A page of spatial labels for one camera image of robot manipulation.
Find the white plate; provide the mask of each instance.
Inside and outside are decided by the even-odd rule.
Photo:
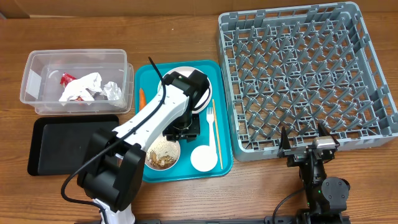
[[[172,72],[178,72],[179,74],[181,74],[185,77],[189,77],[194,70],[198,70],[199,72],[202,72],[201,70],[199,70],[197,68],[182,66],[182,67],[171,69],[165,75],[171,74]],[[198,114],[201,111],[203,111],[207,107],[207,105],[209,104],[209,102],[211,100],[211,95],[213,94],[213,88],[211,87],[211,82],[210,82],[209,78],[207,78],[207,80],[209,81],[209,89],[206,90],[205,94],[203,94],[202,98],[200,98],[199,102],[195,105],[195,107],[197,107],[198,105],[201,105],[204,101],[206,101],[206,103],[201,108],[199,108],[195,111],[192,111],[193,114]],[[157,86],[157,91],[159,91],[160,88],[161,88],[161,82],[159,82],[159,84]]]

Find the crumpled paper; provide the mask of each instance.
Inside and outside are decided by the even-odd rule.
[[[108,100],[119,100],[116,102],[109,102],[109,104],[120,108],[126,107],[126,102],[124,102],[124,100],[120,100],[122,98],[122,90],[118,87],[117,83],[108,82],[100,94],[106,96]]]
[[[79,96],[84,101],[94,101],[91,93],[100,93],[101,75],[98,72],[88,74],[84,77],[71,81],[64,89],[60,102],[75,100]]]

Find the bowl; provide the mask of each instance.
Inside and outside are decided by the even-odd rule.
[[[156,171],[165,171],[165,170],[168,170],[168,169],[172,168],[172,167],[178,162],[178,160],[180,159],[180,155],[181,155],[181,147],[180,147],[180,143],[178,143],[178,141],[176,141],[176,142],[168,141],[168,140],[166,139],[165,136],[163,136],[162,134],[160,134],[160,136],[158,136],[158,137],[156,138],[156,140],[152,143],[152,145],[149,147],[149,149],[148,149],[148,151],[147,151],[147,154],[150,152],[150,149],[151,149],[152,146],[154,146],[155,144],[159,144],[160,142],[168,142],[167,144],[175,144],[175,145],[176,145],[178,156],[177,156],[177,159],[175,160],[174,164],[171,165],[170,167],[166,168],[166,169],[160,169],[160,168],[158,168],[158,167],[153,166],[153,165],[150,163],[150,161],[149,161],[147,158],[145,158],[145,165],[146,165],[147,167],[151,168],[152,170],[156,170]]]

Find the wooden table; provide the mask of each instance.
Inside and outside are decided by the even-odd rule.
[[[398,102],[398,13],[364,13],[377,56]],[[27,171],[32,127],[39,116],[19,101],[27,56],[45,49],[124,49],[137,70],[148,64],[211,59],[216,53],[217,16],[102,17],[0,21],[0,223],[73,223],[99,219],[91,206],[65,202],[66,176],[32,177]],[[134,115],[120,116],[125,122]],[[348,210],[353,223],[397,223],[398,140],[373,149],[338,152],[325,165],[329,176],[348,180]],[[132,203],[137,218],[163,220],[262,218],[301,188],[298,168],[285,159],[234,162],[219,178],[143,184]],[[88,199],[75,181],[67,194]],[[305,208],[304,194],[289,200],[279,214]]]

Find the dish rack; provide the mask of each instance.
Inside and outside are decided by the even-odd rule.
[[[318,123],[339,150],[398,135],[397,109],[355,3],[228,12],[218,22],[237,160],[277,157],[283,126],[292,147],[311,144]]]

